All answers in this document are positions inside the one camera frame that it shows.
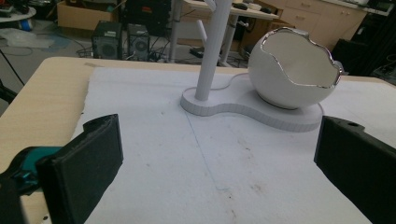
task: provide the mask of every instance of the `cardboard box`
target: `cardboard box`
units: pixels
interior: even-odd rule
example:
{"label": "cardboard box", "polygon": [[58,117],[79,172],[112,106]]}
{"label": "cardboard box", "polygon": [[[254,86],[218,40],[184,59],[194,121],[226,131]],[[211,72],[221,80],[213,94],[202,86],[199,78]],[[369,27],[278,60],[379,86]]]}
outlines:
{"label": "cardboard box", "polygon": [[67,28],[93,31],[99,21],[117,21],[117,10],[106,12],[82,7],[70,7],[65,1],[58,3],[58,25]]}

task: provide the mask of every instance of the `cable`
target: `cable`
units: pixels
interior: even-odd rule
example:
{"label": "cable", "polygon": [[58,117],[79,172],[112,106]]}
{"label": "cable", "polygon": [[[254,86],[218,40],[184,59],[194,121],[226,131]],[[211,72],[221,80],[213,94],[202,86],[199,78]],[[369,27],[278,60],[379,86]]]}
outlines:
{"label": "cable", "polygon": [[12,66],[12,64],[9,62],[7,56],[4,54],[4,52],[0,49],[0,53],[3,56],[3,58],[6,60],[6,62],[8,63],[9,67],[11,68],[12,72],[14,72],[15,76],[18,78],[18,80],[21,82],[22,86],[25,85],[25,83],[22,81],[20,75],[18,75],[17,71],[15,71],[14,67]]}
{"label": "cable", "polygon": [[[134,42],[135,42],[139,37],[146,36],[146,35],[148,35],[148,34],[149,34],[149,31],[145,31],[145,32],[143,32],[142,34],[135,35],[135,36],[134,36],[134,39],[132,40],[132,42],[131,42],[131,43],[128,42],[128,46],[133,46],[133,45],[134,45]],[[125,44],[125,42],[127,42],[127,41],[129,40],[129,36],[130,36],[130,35],[128,35],[128,37],[124,40],[124,44]],[[129,52],[129,48],[127,48],[127,53],[126,53],[125,61],[129,61],[131,58],[134,57],[134,52],[132,53],[132,55],[128,55],[129,53],[130,53],[130,52]]]}
{"label": "cable", "polygon": [[76,54],[78,54],[79,58],[87,58],[87,56],[92,56],[92,50],[87,51],[88,49],[92,49],[92,47],[84,48],[84,49],[79,49],[76,51]]}
{"label": "cable", "polygon": [[[211,90],[211,91],[221,91],[221,90],[224,90],[224,89],[226,89],[226,88],[228,88],[228,87],[231,86],[231,84],[233,83],[233,79],[234,79],[234,78],[240,77],[240,76],[243,76],[243,75],[247,75],[247,74],[248,74],[248,73],[236,74],[235,76],[231,77],[231,78],[228,80],[228,83],[227,83],[225,86],[219,87],[219,88],[213,88],[213,89],[211,88],[210,90]],[[192,89],[196,89],[196,87],[191,87],[191,88],[188,88],[188,89],[184,90],[184,91],[183,91],[183,94],[184,94],[184,92],[189,91],[189,90],[192,90]]]}
{"label": "cable", "polygon": [[151,53],[151,51],[152,51],[152,48],[154,48],[154,45],[155,45],[155,43],[157,43],[157,41],[158,41],[159,39],[160,39],[160,37],[159,37],[159,36],[157,36],[157,39],[155,39],[154,43],[152,43],[151,47],[149,48],[149,51],[148,51],[148,53]]}
{"label": "cable", "polygon": [[166,49],[166,46],[170,43],[170,41],[168,41],[165,46],[163,46],[163,50],[160,53],[160,58],[163,56],[163,51]]}
{"label": "cable", "polygon": [[77,40],[75,40],[75,39],[73,39],[73,38],[69,38],[69,37],[67,37],[67,36],[60,35],[60,34],[55,34],[55,35],[75,42],[76,44],[78,44],[78,45],[81,47],[81,49],[88,49],[88,48],[85,48],[81,43],[79,43]]}
{"label": "cable", "polygon": [[239,59],[239,58],[236,58],[236,57],[234,57],[234,56],[228,56],[228,59],[232,59],[232,60],[233,60],[233,61],[231,61],[231,62],[228,62],[228,61],[227,61],[227,63],[228,63],[229,65],[231,65],[232,67],[240,68],[241,65],[243,65],[244,68],[247,68],[247,67],[248,67],[248,62],[247,62],[245,59]]}

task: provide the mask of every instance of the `white ceramic bowl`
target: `white ceramic bowl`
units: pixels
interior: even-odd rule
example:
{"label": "white ceramic bowl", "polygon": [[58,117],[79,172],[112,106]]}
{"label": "white ceramic bowl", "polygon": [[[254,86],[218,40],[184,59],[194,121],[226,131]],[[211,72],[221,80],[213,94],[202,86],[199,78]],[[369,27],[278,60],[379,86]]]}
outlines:
{"label": "white ceramic bowl", "polygon": [[260,9],[262,9],[262,6],[260,6],[258,4],[254,4],[254,3],[249,3],[248,8],[250,8],[252,10],[260,11]]}
{"label": "white ceramic bowl", "polygon": [[250,54],[250,80],[266,102],[295,109],[317,104],[337,85],[342,69],[307,32],[280,28],[267,33]]}

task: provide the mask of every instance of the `white desk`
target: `white desk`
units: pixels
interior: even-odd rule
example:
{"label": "white desk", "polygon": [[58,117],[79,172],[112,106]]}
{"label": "white desk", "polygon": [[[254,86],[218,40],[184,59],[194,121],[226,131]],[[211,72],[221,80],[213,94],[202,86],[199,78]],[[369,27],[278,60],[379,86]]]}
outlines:
{"label": "white desk", "polygon": [[28,13],[26,13],[26,14],[12,13],[11,17],[9,17],[9,18],[0,17],[0,22],[26,20],[26,19],[32,18],[34,15],[35,15],[35,8],[29,7],[29,12]]}
{"label": "white desk", "polygon": [[[176,45],[177,45],[177,32],[178,32],[178,24],[180,23],[180,13],[182,4],[186,3],[189,5],[191,9],[195,10],[210,10],[205,2],[193,1],[193,0],[176,0],[173,7],[173,24],[172,24],[172,34],[171,34],[171,42],[170,42],[170,51],[169,51],[169,62],[174,63],[176,58]],[[230,14],[232,15],[230,18],[229,26],[227,27],[227,31],[224,38],[224,46],[223,52],[221,54],[219,63],[224,66],[229,66],[227,64],[227,58],[230,53],[230,47],[233,43],[233,34],[235,33],[235,27],[238,23],[239,16],[263,19],[263,20],[273,20],[278,19],[279,17],[275,14],[267,14],[260,11],[255,11],[252,9],[241,10],[235,7],[231,8]]]}

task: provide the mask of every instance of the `floor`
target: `floor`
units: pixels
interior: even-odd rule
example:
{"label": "floor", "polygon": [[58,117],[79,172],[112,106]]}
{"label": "floor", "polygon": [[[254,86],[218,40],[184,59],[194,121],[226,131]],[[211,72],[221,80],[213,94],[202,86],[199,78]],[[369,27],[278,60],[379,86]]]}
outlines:
{"label": "floor", "polygon": [[[34,30],[36,39],[50,39],[54,44],[48,49],[16,48],[9,47],[7,40],[0,37],[0,79],[4,86],[18,93],[37,67],[47,58],[63,57],[89,57],[91,58],[92,42],[89,38],[68,36],[51,21],[35,21]],[[169,50],[168,40],[164,37],[152,36],[150,44],[153,50],[163,51],[163,58]],[[189,53],[193,46],[177,45],[176,63],[200,64],[201,59]],[[236,67],[247,67],[248,63],[237,52],[230,52],[229,64]],[[0,116],[7,109],[7,102],[0,99]]]}

